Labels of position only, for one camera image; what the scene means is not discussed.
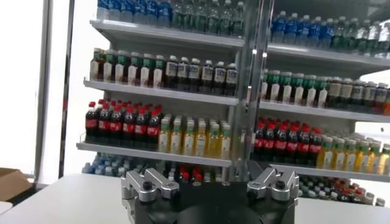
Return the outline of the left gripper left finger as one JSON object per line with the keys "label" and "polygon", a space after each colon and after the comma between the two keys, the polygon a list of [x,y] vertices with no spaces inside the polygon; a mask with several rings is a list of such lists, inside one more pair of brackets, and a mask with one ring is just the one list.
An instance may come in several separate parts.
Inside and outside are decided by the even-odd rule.
{"label": "left gripper left finger", "polygon": [[180,185],[154,168],[131,170],[121,176],[121,196],[127,210],[170,210],[180,204]]}

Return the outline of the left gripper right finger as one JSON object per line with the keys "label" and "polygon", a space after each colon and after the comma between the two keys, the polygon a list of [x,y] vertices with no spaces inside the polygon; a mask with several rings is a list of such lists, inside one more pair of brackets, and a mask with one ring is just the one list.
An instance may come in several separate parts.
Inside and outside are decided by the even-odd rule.
{"label": "left gripper right finger", "polygon": [[298,204],[299,176],[295,171],[279,172],[267,167],[248,171],[246,195],[250,204],[271,199],[277,203]]}

